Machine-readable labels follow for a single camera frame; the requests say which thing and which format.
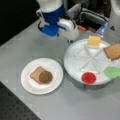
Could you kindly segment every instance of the bread slice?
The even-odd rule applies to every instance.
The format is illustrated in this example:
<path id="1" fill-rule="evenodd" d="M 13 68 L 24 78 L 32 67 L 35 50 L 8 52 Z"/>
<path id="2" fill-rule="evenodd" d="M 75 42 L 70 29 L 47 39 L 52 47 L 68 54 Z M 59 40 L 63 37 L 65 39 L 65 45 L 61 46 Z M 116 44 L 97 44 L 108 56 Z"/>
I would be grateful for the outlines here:
<path id="1" fill-rule="evenodd" d="M 105 47 L 103 50 L 106 56 L 111 60 L 120 58 L 120 44 L 110 45 L 108 47 Z"/>
<path id="2" fill-rule="evenodd" d="M 30 77 L 39 84 L 50 83 L 53 78 L 52 74 L 49 71 L 43 69 L 42 67 L 36 68 L 36 70 L 31 73 Z"/>

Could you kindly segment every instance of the green food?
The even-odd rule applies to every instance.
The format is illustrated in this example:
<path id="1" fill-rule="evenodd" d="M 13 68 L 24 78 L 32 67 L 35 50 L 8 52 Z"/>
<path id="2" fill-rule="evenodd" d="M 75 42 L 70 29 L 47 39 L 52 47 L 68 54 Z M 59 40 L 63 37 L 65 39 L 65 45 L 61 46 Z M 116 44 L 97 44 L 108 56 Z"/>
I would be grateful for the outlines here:
<path id="1" fill-rule="evenodd" d="M 116 78 L 120 76 L 120 68 L 119 67 L 107 67 L 104 70 L 104 74 L 109 78 Z"/>

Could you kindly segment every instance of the food item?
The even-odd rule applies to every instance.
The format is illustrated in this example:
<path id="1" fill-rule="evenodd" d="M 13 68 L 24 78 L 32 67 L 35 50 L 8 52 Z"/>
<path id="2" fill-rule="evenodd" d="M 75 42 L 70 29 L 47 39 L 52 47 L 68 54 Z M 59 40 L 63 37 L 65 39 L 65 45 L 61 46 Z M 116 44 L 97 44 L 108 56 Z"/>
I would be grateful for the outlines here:
<path id="1" fill-rule="evenodd" d="M 87 84 L 93 84 L 96 81 L 96 76 L 93 73 L 86 72 L 82 75 L 82 81 Z"/>
<path id="2" fill-rule="evenodd" d="M 90 45 L 90 46 L 98 47 L 100 45 L 100 42 L 101 42 L 101 37 L 89 36 L 87 44 Z"/>
<path id="3" fill-rule="evenodd" d="M 110 45 L 104 48 L 106 56 L 111 60 L 120 58 L 120 44 Z"/>
<path id="4" fill-rule="evenodd" d="M 31 73 L 30 77 L 39 84 L 50 83 L 53 78 L 52 74 L 49 71 L 43 69 L 42 67 L 36 68 L 36 70 Z"/>
<path id="5" fill-rule="evenodd" d="M 120 68 L 119 68 L 119 67 L 107 67 L 107 68 L 104 70 L 104 74 L 105 74 L 108 78 L 120 77 Z"/>

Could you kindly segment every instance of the white plate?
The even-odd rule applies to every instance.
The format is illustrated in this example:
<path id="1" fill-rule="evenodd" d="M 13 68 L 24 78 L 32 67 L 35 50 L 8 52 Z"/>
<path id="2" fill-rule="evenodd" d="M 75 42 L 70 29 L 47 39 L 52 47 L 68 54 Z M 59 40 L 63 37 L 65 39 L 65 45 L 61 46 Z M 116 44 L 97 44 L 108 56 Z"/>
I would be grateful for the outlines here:
<path id="1" fill-rule="evenodd" d="M 30 78 L 30 74 L 38 67 L 51 72 L 53 75 L 52 82 L 49 84 L 39 85 Z M 49 58 L 40 58 L 30 62 L 21 73 L 22 86 L 30 93 L 33 94 L 47 94 L 55 90 L 63 80 L 63 70 L 58 62 Z"/>
<path id="2" fill-rule="evenodd" d="M 96 75 L 96 82 L 92 85 L 105 84 L 111 79 L 104 75 L 104 69 L 109 66 L 116 66 L 118 61 L 109 60 L 102 48 L 108 46 L 107 42 L 102 41 L 99 48 L 87 46 L 87 39 L 79 40 L 72 44 L 65 53 L 64 67 L 68 74 L 75 80 L 81 80 L 83 73 L 93 72 Z"/>

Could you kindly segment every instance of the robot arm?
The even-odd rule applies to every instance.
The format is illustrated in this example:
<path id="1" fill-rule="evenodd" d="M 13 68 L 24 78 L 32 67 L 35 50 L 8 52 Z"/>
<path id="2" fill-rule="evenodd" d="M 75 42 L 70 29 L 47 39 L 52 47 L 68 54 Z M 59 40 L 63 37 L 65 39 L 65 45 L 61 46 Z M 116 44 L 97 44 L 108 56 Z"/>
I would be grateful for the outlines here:
<path id="1" fill-rule="evenodd" d="M 65 9 L 62 0 L 37 0 L 40 9 L 37 15 L 44 20 L 44 26 L 39 30 L 49 36 L 60 34 L 69 41 L 74 41 L 79 36 L 79 30 L 74 21 L 63 18 Z"/>

